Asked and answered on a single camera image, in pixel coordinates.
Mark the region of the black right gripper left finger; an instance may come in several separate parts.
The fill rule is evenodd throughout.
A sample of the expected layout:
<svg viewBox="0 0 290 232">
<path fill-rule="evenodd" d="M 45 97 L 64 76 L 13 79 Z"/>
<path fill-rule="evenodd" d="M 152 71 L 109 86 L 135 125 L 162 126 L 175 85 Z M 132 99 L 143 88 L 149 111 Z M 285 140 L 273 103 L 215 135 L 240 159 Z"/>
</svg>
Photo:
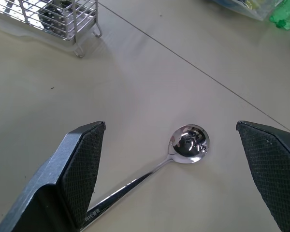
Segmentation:
<svg viewBox="0 0 290 232">
<path fill-rule="evenodd" d="M 79 232 L 94 192 L 104 121 L 67 133 L 0 223 L 0 232 Z"/>
</svg>

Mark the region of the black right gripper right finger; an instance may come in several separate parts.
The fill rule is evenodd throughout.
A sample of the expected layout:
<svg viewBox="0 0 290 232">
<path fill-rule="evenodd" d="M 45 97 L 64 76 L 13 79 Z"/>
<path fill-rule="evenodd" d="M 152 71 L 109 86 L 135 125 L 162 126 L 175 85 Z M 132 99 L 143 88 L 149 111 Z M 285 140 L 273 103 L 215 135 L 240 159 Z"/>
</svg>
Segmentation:
<svg viewBox="0 0 290 232">
<path fill-rule="evenodd" d="M 290 232 L 290 133 L 248 121 L 236 129 L 263 201 L 279 229 Z"/>
</svg>

